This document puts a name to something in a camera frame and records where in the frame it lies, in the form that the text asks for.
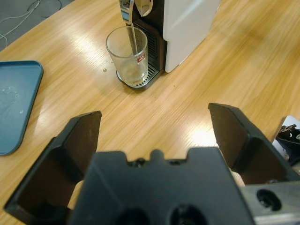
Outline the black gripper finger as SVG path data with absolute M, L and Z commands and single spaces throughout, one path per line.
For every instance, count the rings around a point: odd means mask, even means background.
M 213 130 L 228 167 L 246 185 L 297 181 L 299 174 L 237 107 L 209 103 Z
M 68 203 L 98 145 L 100 111 L 78 115 L 50 140 L 4 205 L 27 225 L 65 225 Z

